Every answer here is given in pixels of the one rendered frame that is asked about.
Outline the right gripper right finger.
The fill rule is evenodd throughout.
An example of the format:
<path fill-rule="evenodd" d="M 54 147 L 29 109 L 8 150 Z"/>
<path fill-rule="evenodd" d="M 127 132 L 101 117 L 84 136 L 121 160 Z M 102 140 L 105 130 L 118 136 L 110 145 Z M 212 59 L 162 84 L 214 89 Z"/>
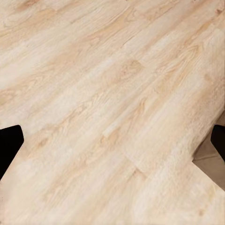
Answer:
<path fill-rule="evenodd" d="M 225 161 L 225 126 L 214 125 L 210 141 Z"/>

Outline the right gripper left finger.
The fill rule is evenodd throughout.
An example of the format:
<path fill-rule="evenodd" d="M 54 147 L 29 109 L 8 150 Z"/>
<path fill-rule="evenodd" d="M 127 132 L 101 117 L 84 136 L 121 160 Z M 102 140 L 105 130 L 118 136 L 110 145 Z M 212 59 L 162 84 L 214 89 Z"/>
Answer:
<path fill-rule="evenodd" d="M 0 180 L 24 142 L 20 125 L 0 130 Z"/>

